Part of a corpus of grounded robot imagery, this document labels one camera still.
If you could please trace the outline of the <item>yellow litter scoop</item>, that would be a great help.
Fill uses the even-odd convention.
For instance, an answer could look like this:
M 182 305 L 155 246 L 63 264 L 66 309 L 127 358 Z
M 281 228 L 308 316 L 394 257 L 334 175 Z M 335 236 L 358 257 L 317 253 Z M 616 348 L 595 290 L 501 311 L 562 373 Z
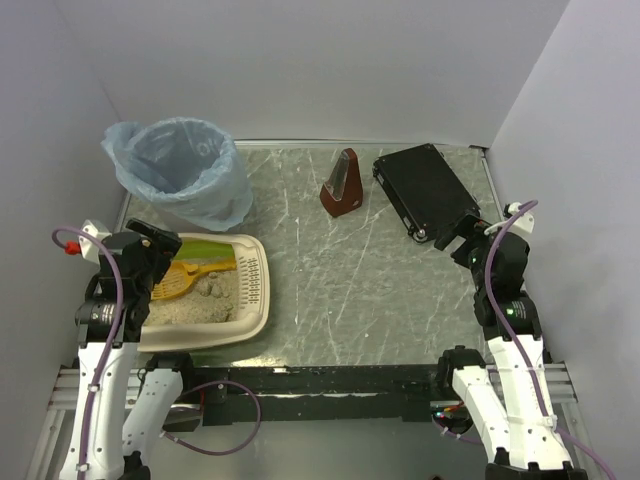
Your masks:
M 171 263 L 162 280 L 153 287 L 151 300 L 171 300 L 189 292 L 197 280 L 209 273 L 225 272 L 236 269 L 236 260 L 226 258 L 222 261 L 199 265 L 176 260 Z

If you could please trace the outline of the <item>beige litter box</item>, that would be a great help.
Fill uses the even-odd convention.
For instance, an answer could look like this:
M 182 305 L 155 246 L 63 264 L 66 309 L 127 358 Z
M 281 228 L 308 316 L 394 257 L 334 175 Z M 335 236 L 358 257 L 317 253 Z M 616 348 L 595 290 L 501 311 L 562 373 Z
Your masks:
M 182 233 L 178 261 L 194 283 L 150 304 L 139 352 L 193 351 L 243 342 L 266 325 L 270 278 L 262 244 L 245 234 Z

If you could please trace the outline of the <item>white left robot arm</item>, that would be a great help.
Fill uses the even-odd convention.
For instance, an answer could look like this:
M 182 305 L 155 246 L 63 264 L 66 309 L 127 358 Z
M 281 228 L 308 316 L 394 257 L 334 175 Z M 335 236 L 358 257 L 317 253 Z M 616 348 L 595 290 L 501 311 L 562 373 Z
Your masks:
M 84 259 L 98 272 L 76 310 L 79 387 L 62 479 L 148 479 L 148 458 L 171 406 L 189 387 L 187 353 L 155 354 L 144 366 L 138 394 L 126 406 L 142 327 L 153 288 L 182 246 L 179 236 L 139 219 L 124 230 L 98 222 L 76 230 Z

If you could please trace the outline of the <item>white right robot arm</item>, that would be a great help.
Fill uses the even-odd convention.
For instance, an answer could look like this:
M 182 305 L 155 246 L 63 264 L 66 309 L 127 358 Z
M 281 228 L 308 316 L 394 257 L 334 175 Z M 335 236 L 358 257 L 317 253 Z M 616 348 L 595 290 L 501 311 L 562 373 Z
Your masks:
M 523 288 L 533 206 L 511 203 L 495 224 L 467 213 L 437 238 L 439 250 L 457 237 L 463 240 L 451 257 L 471 273 L 474 314 L 500 384 L 492 384 L 482 355 L 464 346 L 442 354 L 437 381 L 459 398 L 480 436 L 488 460 L 485 478 L 585 479 L 587 472 L 573 464 L 557 431 L 539 316 Z

